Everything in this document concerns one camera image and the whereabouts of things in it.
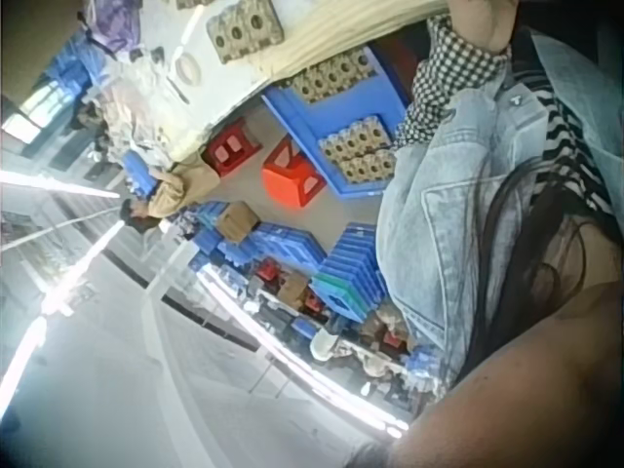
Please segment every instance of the woman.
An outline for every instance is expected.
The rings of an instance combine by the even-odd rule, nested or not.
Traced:
[[[142,234],[162,218],[204,201],[220,179],[199,155],[194,158],[194,162],[178,164],[169,173],[150,168],[149,173],[160,180],[156,191],[147,201],[126,200],[120,213],[122,220]]]
[[[563,44],[513,34],[517,0],[448,5],[377,230],[446,395],[347,466],[624,466],[603,447],[622,415],[621,91]]]

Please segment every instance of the stacked crates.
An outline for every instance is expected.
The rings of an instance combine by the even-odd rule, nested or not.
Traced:
[[[318,271],[327,256],[312,234],[292,227],[262,222],[250,237],[262,256],[304,271]]]
[[[225,211],[227,205],[225,202],[208,202],[194,209],[202,228],[193,238],[193,242],[206,254],[218,249],[235,266],[243,266],[259,257],[260,251],[250,237],[244,239],[240,244],[234,244],[224,239],[215,229],[216,221]]]
[[[387,296],[375,251],[375,226],[351,223],[310,288],[334,312],[363,323]]]
[[[202,227],[197,231],[193,242],[199,247],[200,251],[205,255],[210,255],[211,252],[223,241],[223,236],[213,227]]]
[[[225,202],[208,202],[195,209],[197,220],[206,227],[214,227],[216,220],[227,208]]]

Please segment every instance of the checkered fabric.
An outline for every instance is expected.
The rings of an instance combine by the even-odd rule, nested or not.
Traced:
[[[427,21],[431,57],[420,64],[412,85],[414,102],[399,125],[394,147],[427,143],[438,130],[450,98],[467,88],[480,88],[501,73],[511,57],[511,48],[490,54],[458,36],[443,15]]]

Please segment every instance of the window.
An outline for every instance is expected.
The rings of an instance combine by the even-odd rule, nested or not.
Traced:
[[[56,81],[48,83],[35,91],[18,111],[2,124],[2,130],[29,144],[72,100],[73,97],[67,95],[59,83]]]

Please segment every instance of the purple fabric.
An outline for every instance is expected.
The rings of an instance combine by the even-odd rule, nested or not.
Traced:
[[[140,42],[141,0],[90,0],[87,24],[94,39],[112,53],[129,52]]]

